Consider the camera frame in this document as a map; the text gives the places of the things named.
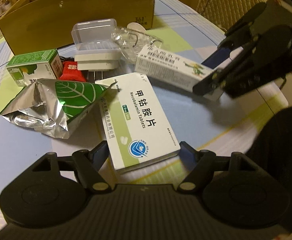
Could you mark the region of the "long white medicine box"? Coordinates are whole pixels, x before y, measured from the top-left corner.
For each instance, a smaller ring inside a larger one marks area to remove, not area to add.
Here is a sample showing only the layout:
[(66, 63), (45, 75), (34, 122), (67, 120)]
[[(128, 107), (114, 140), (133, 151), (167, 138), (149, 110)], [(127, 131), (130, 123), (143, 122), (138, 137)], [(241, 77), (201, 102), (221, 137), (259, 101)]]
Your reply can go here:
[(188, 92), (213, 72), (209, 67), (150, 45), (139, 52), (135, 71)]

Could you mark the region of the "white mecobalamin tablet box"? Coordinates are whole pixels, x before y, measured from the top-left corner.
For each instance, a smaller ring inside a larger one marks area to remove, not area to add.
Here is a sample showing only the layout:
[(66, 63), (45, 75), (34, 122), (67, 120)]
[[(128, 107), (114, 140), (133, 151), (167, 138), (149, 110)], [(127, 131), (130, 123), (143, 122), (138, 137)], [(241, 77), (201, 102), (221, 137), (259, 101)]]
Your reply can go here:
[(125, 173), (175, 157), (181, 147), (145, 74), (97, 81), (107, 88), (100, 113), (114, 169)]

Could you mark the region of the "silver green foil pouch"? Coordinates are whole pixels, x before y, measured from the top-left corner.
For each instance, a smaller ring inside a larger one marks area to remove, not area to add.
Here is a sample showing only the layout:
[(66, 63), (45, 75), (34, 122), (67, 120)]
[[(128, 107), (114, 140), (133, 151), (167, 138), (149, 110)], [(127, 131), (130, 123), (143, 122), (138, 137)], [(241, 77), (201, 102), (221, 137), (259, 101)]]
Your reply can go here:
[(38, 79), (24, 87), (0, 115), (17, 126), (68, 139), (114, 85)]

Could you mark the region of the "wire hook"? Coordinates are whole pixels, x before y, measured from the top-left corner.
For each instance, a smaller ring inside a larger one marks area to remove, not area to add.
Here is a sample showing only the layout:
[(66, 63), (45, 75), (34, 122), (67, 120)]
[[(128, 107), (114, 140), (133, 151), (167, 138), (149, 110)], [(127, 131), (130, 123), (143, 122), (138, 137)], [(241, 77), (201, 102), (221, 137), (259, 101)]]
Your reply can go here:
[(117, 27), (111, 34), (111, 39), (119, 46), (126, 60), (132, 64), (135, 64), (144, 46), (160, 48), (163, 45), (163, 40), (158, 37), (124, 27)]

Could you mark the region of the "red small packet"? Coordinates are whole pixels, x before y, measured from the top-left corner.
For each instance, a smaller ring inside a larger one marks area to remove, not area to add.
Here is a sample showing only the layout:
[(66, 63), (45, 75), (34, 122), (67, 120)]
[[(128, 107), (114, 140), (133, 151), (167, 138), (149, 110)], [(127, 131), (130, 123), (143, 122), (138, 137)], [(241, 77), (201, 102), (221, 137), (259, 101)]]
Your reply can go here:
[(86, 82), (84, 74), (81, 70), (78, 70), (76, 61), (65, 61), (63, 67), (62, 75), (59, 80)]

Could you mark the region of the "green white small carton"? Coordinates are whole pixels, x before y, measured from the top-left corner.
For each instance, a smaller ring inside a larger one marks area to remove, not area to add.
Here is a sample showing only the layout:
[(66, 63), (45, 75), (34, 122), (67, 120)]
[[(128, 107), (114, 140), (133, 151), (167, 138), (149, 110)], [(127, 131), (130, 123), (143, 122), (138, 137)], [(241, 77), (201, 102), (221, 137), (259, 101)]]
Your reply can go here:
[(19, 87), (28, 86), (37, 79), (59, 79), (63, 68), (57, 49), (15, 55), (6, 65)]

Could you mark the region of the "clear plastic lidded case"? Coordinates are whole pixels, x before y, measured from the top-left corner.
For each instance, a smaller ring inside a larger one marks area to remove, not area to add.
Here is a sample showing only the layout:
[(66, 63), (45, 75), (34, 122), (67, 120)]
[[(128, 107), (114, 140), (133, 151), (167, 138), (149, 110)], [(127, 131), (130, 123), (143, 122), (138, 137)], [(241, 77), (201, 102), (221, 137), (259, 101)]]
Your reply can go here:
[(113, 18), (76, 23), (71, 35), (77, 50), (112, 50), (118, 49), (112, 40), (117, 28)]

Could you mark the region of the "white square plug box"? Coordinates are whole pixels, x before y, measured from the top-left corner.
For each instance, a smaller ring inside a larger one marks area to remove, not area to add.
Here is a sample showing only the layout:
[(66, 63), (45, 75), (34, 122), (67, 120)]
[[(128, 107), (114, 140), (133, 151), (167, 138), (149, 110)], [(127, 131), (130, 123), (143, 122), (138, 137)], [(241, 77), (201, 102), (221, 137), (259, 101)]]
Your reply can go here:
[(74, 56), (78, 70), (93, 72), (94, 81), (102, 80), (104, 73), (119, 67), (122, 54), (118, 49), (79, 50)]

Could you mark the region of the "brown cardboard box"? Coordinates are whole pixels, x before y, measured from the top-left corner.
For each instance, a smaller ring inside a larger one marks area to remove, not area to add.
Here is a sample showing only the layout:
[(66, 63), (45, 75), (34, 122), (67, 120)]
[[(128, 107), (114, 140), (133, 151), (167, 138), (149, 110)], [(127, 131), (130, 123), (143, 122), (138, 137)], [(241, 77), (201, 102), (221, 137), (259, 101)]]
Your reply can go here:
[(120, 26), (138, 22), (150, 29), (154, 0), (19, 0), (1, 18), (0, 29), (15, 55), (72, 44), (72, 28), (114, 18)]

